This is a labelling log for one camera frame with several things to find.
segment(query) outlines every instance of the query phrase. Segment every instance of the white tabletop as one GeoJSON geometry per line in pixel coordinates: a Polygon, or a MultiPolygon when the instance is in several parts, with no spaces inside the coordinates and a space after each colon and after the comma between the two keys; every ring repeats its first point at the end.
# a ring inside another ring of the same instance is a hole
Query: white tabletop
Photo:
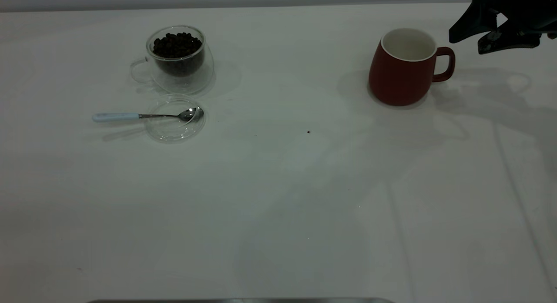
{"type": "Polygon", "coordinates": [[[556,42],[451,45],[412,109],[366,88],[383,33],[448,46],[466,8],[0,14],[0,301],[555,301],[556,42]],[[129,64],[174,24],[215,56],[203,130],[93,123],[151,108],[129,64]]]}

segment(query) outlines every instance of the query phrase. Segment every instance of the spoon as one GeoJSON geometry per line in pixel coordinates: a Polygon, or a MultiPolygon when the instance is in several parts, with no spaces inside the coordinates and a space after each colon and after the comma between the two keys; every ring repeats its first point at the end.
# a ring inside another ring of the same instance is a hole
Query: spoon
{"type": "Polygon", "coordinates": [[[193,116],[199,114],[198,118],[203,117],[203,109],[201,107],[194,107],[181,112],[179,115],[173,114],[140,114],[140,113],[98,113],[93,115],[94,122],[109,122],[119,120],[136,120],[146,118],[165,118],[174,117],[186,123],[193,119],[193,116]]]}

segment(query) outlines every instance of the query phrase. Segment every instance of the spoon handle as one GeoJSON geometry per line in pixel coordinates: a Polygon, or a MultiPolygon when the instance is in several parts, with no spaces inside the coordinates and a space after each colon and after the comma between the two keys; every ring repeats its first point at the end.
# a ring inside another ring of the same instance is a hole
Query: spoon handle
{"type": "Polygon", "coordinates": [[[139,119],[138,113],[98,113],[93,115],[94,122],[109,122],[135,119],[139,119]]]}

